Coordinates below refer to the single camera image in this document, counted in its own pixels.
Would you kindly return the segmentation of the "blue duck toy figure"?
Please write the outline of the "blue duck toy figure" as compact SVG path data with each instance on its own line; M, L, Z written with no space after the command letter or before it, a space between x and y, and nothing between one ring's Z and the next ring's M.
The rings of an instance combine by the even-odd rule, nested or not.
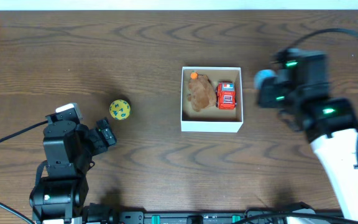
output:
M276 77L276 73L273 70L266 69L266 70L260 70L255 74L254 77L254 88L256 90L259 90L262 86L262 83L267 78Z

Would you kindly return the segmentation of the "yellow ball with blue letters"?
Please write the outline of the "yellow ball with blue letters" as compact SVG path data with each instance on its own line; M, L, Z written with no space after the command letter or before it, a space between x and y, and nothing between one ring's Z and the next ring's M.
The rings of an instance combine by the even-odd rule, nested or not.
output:
M116 120L127 119L131 114L131 106L125 100L114 100L109 106L110 115Z

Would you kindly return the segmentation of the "red toy truck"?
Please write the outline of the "red toy truck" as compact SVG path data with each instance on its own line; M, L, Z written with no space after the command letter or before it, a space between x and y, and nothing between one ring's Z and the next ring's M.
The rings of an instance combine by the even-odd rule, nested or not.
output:
M233 82L218 83L216 95L216 106L220 110L233 110L236 107L236 91Z

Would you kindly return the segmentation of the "brown plush toy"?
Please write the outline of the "brown plush toy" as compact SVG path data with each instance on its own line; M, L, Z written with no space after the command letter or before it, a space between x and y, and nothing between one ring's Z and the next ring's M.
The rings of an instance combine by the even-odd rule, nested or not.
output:
M217 96L215 90L209 81L207 75L199 75L197 72L191 72L188 89L190 94L187 96L191 107L195 112L216 105Z

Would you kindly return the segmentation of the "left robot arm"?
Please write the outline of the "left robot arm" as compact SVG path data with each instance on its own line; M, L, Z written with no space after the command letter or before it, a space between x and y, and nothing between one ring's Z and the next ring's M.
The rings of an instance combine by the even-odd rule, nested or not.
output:
M78 120L48 124L43 140L46 161L38 167L29 197L33 221L71 223L81 217L89 191L86 174L95 165L93 157L116 143L106 118L97 121L93 129Z

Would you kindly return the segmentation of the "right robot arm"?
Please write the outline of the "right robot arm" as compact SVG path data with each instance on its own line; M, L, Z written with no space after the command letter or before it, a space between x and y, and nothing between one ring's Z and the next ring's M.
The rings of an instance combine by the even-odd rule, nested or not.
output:
M275 60L278 70L255 75L257 104L294 117L287 125L304 132L344 218L358 222L358 119L351 102L331 96L324 52L288 49Z

